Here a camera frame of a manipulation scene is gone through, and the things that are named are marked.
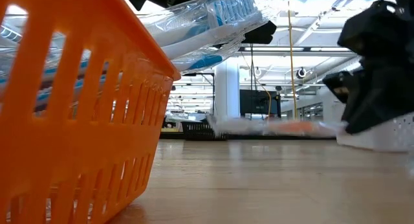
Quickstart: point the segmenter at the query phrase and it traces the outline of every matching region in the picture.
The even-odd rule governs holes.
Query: white object
[[[239,60],[228,58],[215,67],[215,116],[240,117]]]
[[[338,144],[375,151],[405,152],[414,146],[414,113],[356,135],[340,134]]]
[[[195,51],[205,45],[213,44],[219,39],[227,38],[232,34],[243,31],[244,28],[261,21],[263,16],[260,12],[251,14],[246,20],[237,24],[223,25],[221,27],[207,30],[197,36],[191,37],[184,41],[162,47],[169,59],[174,59],[189,52]]]

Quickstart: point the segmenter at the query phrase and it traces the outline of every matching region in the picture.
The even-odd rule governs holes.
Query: computer screen
[[[280,113],[280,95],[275,91],[269,92],[272,101],[270,105],[270,114],[278,117]],[[268,114],[269,95],[266,91],[240,90],[240,114]]]

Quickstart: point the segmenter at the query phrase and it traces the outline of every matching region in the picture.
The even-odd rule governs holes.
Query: cable
[[[290,77],[292,80],[292,93],[293,93],[293,106],[294,106],[294,116],[295,119],[298,118],[298,110],[296,107],[296,91],[295,91],[295,83],[294,83],[294,76],[293,76],[293,39],[292,39],[292,23],[290,21],[290,1],[287,2],[288,6],[288,19],[289,19],[289,43],[290,43]]]
[[[247,60],[246,60],[246,58],[245,58],[245,55],[243,54],[243,52],[240,52],[241,53],[241,56],[243,57],[243,59],[245,60],[245,62],[246,62],[246,65],[247,65],[247,67],[249,67],[248,66],[248,63],[247,63]],[[258,82],[258,84],[266,91],[266,93],[267,93],[267,95],[269,96],[269,109],[268,109],[268,112],[267,112],[267,116],[268,116],[268,118],[267,118],[267,122],[269,121],[269,117],[270,117],[270,110],[271,110],[271,108],[272,108],[272,96],[270,95],[270,93],[266,90],[266,88],[263,86],[263,85],[261,85],[261,83],[259,82],[259,81],[257,81]]]
[[[257,84],[256,84],[256,82],[257,82],[257,78],[256,78],[256,73],[254,72],[253,50],[251,50],[251,51],[250,51],[250,59],[252,60],[250,70],[251,70],[251,72],[252,72],[252,75],[254,76],[254,90],[256,91],[256,97],[257,97],[257,95],[258,95],[259,91],[257,90]],[[261,120],[265,120],[265,119],[263,118],[263,109],[262,109],[262,106],[261,106],[261,105],[260,105],[260,112],[261,112]]]

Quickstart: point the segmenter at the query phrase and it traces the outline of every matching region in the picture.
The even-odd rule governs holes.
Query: ceiling
[[[255,66],[255,74],[262,84],[283,84],[282,94],[284,99],[291,94],[290,81],[290,34],[289,34],[289,10],[292,23],[293,42],[293,69],[304,68],[307,75],[304,79],[295,79],[299,87],[299,95],[314,95],[319,89],[320,80],[327,73],[352,70],[358,68],[358,58],[352,52],[341,49],[336,42],[346,20],[351,16],[366,9],[373,0],[271,0],[276,7],[272,22],[278,27],[270,45],[242,45],[237,57],[240,66],[241,89],[249,89],[250,66],[252,60]],[[162,10],[153,3],[147,1],[141,11],[133,9],[135,14],[142,15]],[[26,12],[17,6],[10,6],[5,20],[2,23],[2,37],[0,37],[0,49],[15,47],[21,36],[22,27],[26,21]],[[51,47],[61,48],[64,38],[55,34]],[[204,71],[213,73],[213,69]],[[183,109],[188,111],[209,110],[212,106],[212,79],[211,76],[184,76],[176,82],[176,90],[173,91],[169,103],[169,109]],[[274,90],[275,85],[267,85],[266,89]]]

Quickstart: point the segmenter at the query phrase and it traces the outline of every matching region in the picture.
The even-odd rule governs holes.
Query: security camera
[[[302,67],[298,71],[296,71],[296,78],[304,79],[306,77],[306,70]]]

